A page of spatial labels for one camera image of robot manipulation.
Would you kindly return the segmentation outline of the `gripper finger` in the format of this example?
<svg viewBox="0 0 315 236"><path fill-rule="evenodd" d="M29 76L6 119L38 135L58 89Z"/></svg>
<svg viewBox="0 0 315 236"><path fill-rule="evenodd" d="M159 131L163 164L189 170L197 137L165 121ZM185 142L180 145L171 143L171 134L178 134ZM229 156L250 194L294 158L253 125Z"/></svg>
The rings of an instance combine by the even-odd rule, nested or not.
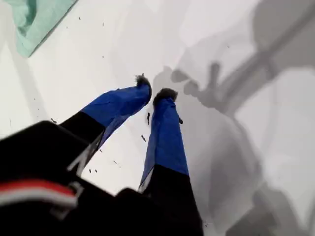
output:
<svg viewBox="0 0 315 236"><path fill-rule="evenodd" d="M80 175L114 131L145 107L151 97L149 80L144 75L137 75L135 86L108 91L62 122L62 128L88 143L84 156L74 159L67 170Z"/></svg>
<svg viewBox="0 0 315 236"><path fill-rule="evenodd" d="M199 215L189 177L176 110L177 92L163 88L153 100L154 112L139 190L155 208L164 235L201 236Z"/></svg>

